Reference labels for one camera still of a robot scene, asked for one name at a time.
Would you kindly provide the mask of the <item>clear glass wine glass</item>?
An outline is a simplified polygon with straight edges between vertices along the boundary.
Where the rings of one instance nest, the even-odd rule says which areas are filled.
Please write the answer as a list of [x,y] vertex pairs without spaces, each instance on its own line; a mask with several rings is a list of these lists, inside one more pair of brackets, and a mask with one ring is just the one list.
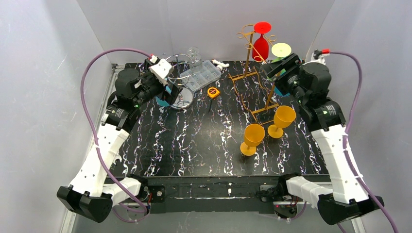
[[187,50],[187,55],[190,57],[192,60],[192,71],[194,73],[199,73],[203,69],[203,62],[202,58],[199,52],[199,49],[197,47],[190,47]]

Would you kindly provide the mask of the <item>gold wire glass rack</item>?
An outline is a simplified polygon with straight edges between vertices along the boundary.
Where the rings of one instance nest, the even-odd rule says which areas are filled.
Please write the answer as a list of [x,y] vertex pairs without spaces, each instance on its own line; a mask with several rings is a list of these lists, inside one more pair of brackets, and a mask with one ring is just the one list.
[[[275,110],[280,104],[274,100],[275,85],[265,81],[261,74],[260,65],[266,64],[267,59],[263,62],[257,62],[252,58],[253,44],[260,37],[260,34],[254,32],[255,24],[247,24],[237,33],[239,39],[246,40],[246,60],[241,71],[229,74],[228,77],[233,84],[234,94],[240,101],[242,109],[249,114],[255,123],[258,123],[261,114],[267,115],[269,111]],[[264,37],[269,43],[270,53],[270,48],[274,45],[276,37],[269,33],[270,31]]]

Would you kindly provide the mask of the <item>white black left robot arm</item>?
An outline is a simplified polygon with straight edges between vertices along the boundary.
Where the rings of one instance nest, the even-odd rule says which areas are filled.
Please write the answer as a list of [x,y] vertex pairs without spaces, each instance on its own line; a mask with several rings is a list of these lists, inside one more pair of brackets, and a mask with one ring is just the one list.
[[68,210],[100,223],[115,205],[127,199],[138,200],[146,179],[129,175],[119,180],[110,167],[119,159],[120,148],[138,122],[141,106],[156,98],[168,104],[176,101],[182,88],[170,81],[172,72],[172,68],[150,67],[143,71],[126,68],[118,73],[101,125],[92,126],[93,147],[69,185],[57,191]]

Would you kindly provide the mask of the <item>red plastic goblet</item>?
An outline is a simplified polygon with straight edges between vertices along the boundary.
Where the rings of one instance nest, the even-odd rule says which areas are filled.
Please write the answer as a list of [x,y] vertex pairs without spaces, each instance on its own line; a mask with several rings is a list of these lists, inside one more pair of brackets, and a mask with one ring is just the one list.
[[269,43],[264,36],[271,28],[271,24],[266,21],[254,25],[254,32],[260,34],[260,37],[253,44],[252,51],[252,58],[257,62],[263,62],[269,57]]

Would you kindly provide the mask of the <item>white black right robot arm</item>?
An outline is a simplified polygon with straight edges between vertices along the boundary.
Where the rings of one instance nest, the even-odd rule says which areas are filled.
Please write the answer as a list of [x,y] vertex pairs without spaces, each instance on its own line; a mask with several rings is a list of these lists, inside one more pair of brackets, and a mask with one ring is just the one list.
[[323,53],[316,51],[314,59],[306,63],[293,53],[261,68],[282,94],[297,101],[299,115],[319,146],[332,184],[325,188],[292,173],[279,177],[272,196],[289,195],[309,202],[329,225],[379,209],[383,199],[362,187],[362,175],[347,140],[348,124],[339,104],[328,97],[331,75]]

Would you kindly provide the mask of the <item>blue plastic goblet back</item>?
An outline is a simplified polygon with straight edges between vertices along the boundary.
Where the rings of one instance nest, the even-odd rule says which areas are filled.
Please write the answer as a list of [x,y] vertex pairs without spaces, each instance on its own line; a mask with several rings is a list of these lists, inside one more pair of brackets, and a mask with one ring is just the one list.
[[275,87],[275,93],[281,97],[283,96],[283,94],[280,92],[280,90],[277,87]]

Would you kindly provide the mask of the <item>orange plastic goblet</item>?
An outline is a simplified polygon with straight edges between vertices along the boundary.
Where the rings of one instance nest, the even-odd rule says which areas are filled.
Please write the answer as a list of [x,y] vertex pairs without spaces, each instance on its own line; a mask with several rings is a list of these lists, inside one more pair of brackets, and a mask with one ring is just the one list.
[[295,110],[286,105],[279,106],[274,115],[274,123],[268,127],[268,134],[272,138],[281,138],[284,129],[289,127],[296,119]]
[[250,124],[245,128],[243,142],[240,151],[244,156],[252,156],[256,153],[257,146],[265,137],[265,130],[259,124]]

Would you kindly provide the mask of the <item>green plastic goblet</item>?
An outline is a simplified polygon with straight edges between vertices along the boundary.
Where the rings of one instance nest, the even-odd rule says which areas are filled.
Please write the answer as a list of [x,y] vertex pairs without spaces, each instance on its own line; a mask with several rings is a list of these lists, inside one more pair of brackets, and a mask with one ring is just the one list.
[[292,48],[289,44],[286,43],[276,43],[272,46],[271,52],[275,56],[272,62],[276,62],[284,57],[289,56],[292,52]]

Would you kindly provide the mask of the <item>chrome spiral glass rack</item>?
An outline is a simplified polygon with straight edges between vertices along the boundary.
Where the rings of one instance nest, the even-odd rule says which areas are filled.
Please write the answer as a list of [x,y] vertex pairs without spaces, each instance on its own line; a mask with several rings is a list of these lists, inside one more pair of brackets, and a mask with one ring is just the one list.
[[168,78],[170,85],[176,84],[182,87],[182,92],[178,95],[176,102],[173,105],[170,105],[168,107],[176,111],[186,110],[193,103],[194,93],[182,84],[183,77],[180,77],[180,74],[188,69],[192,71],[191,69],[192,60],[187,54],[183,54],[183,53],[171,55],[167,57],[166,60],[174,68],[173,73]]

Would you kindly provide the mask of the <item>blue plastic goblet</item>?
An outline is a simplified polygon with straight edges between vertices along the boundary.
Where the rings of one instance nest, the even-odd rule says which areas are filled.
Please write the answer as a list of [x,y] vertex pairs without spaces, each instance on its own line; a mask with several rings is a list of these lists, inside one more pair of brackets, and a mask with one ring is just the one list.
[[283,94],[280,92],[280,90],[277,87],[275,87],[275,93],[281,97],[283,96]]
[[162,100],[162,99],[159,98],[159,97],[156,97],[156,101],[157,101],[158,105],[161,106],[161,107],[168,107],[168,106],[170,106],[169,103],[167,103],[165,100]]

